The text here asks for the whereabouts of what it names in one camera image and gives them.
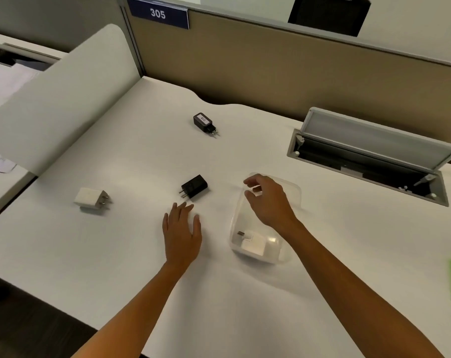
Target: transparent plastic box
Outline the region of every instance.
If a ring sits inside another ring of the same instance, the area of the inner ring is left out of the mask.
[[[269,176],[282,185],[294,211],[301,209],[302,190],[299,186],[277,177]],[[270,264],[283,264],[291,260],[290,245],[273,230],[264,225],[253,212],[243,188],[234,217],[232,217],[229,246],[232,250]]]

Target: dark floor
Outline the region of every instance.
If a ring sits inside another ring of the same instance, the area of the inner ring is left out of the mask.
[[[69,358],[96,332],[2,280],[0,286],[8,287],[0,301],[0,358]]]

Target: hand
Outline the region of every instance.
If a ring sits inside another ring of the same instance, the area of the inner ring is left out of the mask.
[[[250,207],[265,225],[282,233],[284,229],[300,224],[281,185],[260,174],[247,178],[244,183],[248,187],[256,186],[252,189],[253,192],[262,192],[261,196],[256,196],[245,191],[245,195]]]
[[[199,216],[194,216],[193,232],[189,230],[187,221],[194,205],[172,205],[169,215],[164,214],[162,232],[166,246],[166,265],[178,269],[183,274],[199,254],[202,243]]]

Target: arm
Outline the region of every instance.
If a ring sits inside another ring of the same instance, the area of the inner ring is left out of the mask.
[[[443,358],[401,313],[320,244],[295,217],[282,186],[269,177],[244,181],[257,217],[294,249],[324,299],[366,358]]]
[[[193,233],[187,222],[193,206],[174,204],[169,216],[164,215],[166,263],[73,358],[137,358],[141,354],[172,289],[199,253],[202,242],[199,217],[194,216]]]

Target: white desk divider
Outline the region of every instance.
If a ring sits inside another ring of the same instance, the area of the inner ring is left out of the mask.
[[[0,107],[0,154],[39,176],[139,79],[122,30],[105,26]]]

